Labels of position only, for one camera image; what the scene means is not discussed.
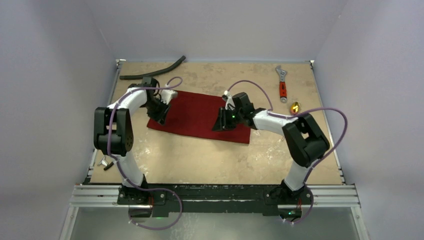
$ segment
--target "black rubber hose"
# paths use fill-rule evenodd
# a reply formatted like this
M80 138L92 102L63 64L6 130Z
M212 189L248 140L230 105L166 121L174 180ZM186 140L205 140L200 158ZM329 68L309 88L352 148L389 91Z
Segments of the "black rubber hose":
M186 56L182 56L180 57L180 59L178 59L176 62L174 62L171 66L167 68L157 70L157 71L152 71L149 73L140 74L140 75L124 75L124 76L120 76L119 79L120 80L139 80L139 79L142 79L143 77L154 77L157 75L166 74L176 69L185 59L186 59Z
M107 166L105 166L103 168L103 171L107 171L108 169L110 169L113 165L115 165L115 163L113 161L111 161Z

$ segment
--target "red towel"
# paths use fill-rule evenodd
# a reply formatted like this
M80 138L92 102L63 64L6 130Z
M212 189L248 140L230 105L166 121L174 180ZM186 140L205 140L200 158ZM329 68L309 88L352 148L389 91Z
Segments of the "red towel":
M183 136L249 144L251 129L242 124L232 131L212 131L218 111L225 105L221 97L178 91L178 96L170 104L165 125L150 119L148 128Z

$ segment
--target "white wall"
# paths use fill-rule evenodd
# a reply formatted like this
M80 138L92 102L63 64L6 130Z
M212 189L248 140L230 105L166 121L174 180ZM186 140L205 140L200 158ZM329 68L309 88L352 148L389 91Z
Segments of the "white wall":
M0 1L0 238L58 239L115 60L83 0Z
M373 240L424 236L423 26L422 0L350 0L314 63L323 104L349 118L338 155Z
M116 58L315 59L347 0L87 0Z

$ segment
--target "table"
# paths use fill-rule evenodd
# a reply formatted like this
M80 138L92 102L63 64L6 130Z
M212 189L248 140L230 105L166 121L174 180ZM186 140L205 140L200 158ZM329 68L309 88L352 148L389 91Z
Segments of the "table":
M138 75L166 68L169 62L125 62L121 75ZM279 76L276 66L287 71L287 103L280 102ZM175 70L155 77L161 86L174 76L184 79L176 90L221 96L238 80L251 80L268 93L274 112L289 114L291 103L299 102L302 110L321 107L313 71L309 63L234 63L184 62ZM118 80L112 101L122 96L132 83L140 80ZM255 108L268 108L264 94L253 84L240 83L231 93L246 92ZM328 139L329 130L322 112L312 113ZM132 117L134 145L138 168L149 183L176 184L279 184L292 164L288 147L281 135L251 130L250 144L180 136L146 127L149 117L140 108ZM116 166L103 171L97 166L103 154L98 151L91 183L120 183ZM311 173L308 184L342 184L335 155L332 153Z

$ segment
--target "gray floor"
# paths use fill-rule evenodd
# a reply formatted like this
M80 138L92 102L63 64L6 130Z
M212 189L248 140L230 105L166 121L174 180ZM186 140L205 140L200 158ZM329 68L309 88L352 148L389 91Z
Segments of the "gray floor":
M350 208L315 208L305 221L295 226L279 217L241 213L184 213L172 228L152 231L128 224L126 208L80 208L72 240L358 240ZM161 227L169 218L146 220Z

